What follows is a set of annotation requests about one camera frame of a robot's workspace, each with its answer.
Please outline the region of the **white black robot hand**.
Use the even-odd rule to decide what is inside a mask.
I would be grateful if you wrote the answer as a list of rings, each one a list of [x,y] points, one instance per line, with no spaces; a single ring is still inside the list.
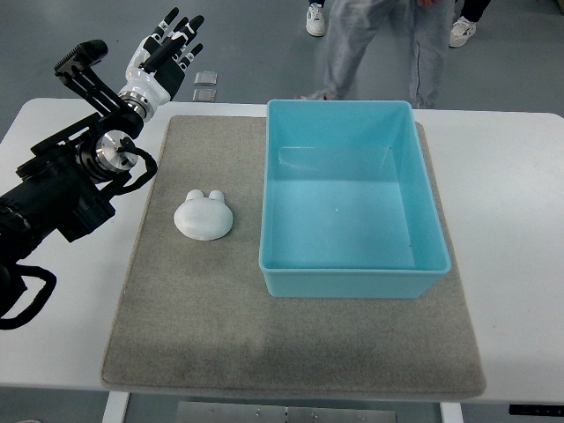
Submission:
[[[188,67],[203,50],[194,44],[204,17],[179,18],[174,7],[138,45],[125,71],[123,100],[155,110],[178,93]]]

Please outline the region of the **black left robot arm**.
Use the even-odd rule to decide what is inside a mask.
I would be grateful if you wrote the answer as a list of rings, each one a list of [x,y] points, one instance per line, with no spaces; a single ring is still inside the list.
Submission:
[[[21,260],[53,231],[69,242],[90,234],[115,215],[113,197],[157,173],[155,159],[133,143],[142,117],[92,70],[107,52],[104,41],[87,41],[57,63],[56,76],[96,111],[33,146],[17,169],[22,182],[1,197],[2,330],[34,319],[56,286],[56,275]]]

